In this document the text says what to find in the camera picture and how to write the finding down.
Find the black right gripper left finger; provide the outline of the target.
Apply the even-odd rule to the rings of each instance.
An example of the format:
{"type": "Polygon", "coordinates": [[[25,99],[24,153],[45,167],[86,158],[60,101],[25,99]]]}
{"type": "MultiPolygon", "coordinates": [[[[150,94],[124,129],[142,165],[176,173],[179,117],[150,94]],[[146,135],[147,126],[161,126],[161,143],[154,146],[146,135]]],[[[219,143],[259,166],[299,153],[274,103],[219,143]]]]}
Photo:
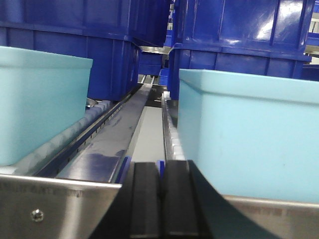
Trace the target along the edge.
{"type": "Polygon", "coordinates": [[[91,239],[159,239],[159,172],[153,162],[131,162],[122,187],[91,239]]]}

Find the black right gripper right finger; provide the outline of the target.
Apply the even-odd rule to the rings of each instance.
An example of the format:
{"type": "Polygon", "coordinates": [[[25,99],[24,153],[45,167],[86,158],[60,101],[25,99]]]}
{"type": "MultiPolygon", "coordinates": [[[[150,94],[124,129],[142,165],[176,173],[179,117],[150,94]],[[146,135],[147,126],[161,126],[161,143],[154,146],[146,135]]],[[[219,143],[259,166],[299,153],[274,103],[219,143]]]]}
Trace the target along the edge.
{"type": "Polygon", "coordinates": [[[162,188],[165,239],[272,239],[203,177],[192,161],[168,160],[162,188]]]}

